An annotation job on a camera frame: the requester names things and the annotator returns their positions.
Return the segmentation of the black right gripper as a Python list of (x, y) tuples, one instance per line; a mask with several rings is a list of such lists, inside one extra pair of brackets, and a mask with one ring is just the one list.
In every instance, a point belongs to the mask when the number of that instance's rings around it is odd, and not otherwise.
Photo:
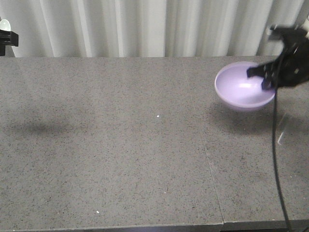
[(262, 90), (277, 87), (295, 87), (309, 80), (309, 30), (304, 26), (269, 29), (270, 40), (283, 42), (281, 54), (271, 63), (249, 67), (247, 77), (262, 77)]

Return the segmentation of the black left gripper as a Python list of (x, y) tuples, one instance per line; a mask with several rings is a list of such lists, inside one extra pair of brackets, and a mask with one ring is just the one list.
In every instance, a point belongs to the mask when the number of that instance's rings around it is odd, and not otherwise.
[(5, 56), (6, 46), (19, 46), (19, 35), (13, 31), (0, 30), (0, 55)]

